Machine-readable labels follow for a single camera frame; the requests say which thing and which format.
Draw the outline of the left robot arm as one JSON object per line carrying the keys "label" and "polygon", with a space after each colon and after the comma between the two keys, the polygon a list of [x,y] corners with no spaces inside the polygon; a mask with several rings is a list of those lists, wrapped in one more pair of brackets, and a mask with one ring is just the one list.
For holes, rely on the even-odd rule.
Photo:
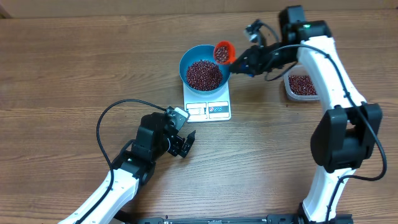
{"label": "left robot arm", "polygon": [[166,152],[187,156],[195,132],[186,139],[178,136],[178,132],[189,116],[180,108],[143,116],[136,138],[123,146],[102,184],[61,223],[116,223],[115,215],[148,183],[160,156]]}

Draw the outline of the red scoop blue handle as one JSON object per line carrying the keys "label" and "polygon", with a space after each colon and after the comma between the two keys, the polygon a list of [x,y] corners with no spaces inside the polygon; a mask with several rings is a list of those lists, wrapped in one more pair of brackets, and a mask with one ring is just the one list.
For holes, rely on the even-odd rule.
{"label": "red scoop blue handle", "polygon": [[215,54],[215,50],[218,47],[222,47],[222,46],[227,46],[228,48],[228,53],[229,53],[229,59],[227,62],[225,63],[218,63],[217,61],[215,61],[216,63],[220,64],[220,65],[229,65],[232,64],[235,60],[236,60],[236,51],[234,48],[234,45],[227,41],[227,40],[222,40],[221,42],[219,42],[218,44],[216,44],[214,51],[213,51],[213,58],[214,58],[214,54]]}

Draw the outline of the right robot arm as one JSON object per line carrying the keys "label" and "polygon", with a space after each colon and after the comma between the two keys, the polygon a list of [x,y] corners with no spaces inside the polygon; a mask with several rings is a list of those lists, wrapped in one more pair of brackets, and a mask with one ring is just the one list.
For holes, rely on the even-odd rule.
{"label": "right robot arm", "polygon": [[351,223],[351,215],[337,215],[336,206],[348,180],[381,143],[377,132],[382,110],[369,104],[352,84],[325,21],[280,21],[281,35],[267,45],[259,20],[245,28],[252,46],[231,65],[233,73],[251,76],[284,65],[301,64],[309,74],[323,107],[323,117],[310,139],[317,164],[307,197],[291,223]]}

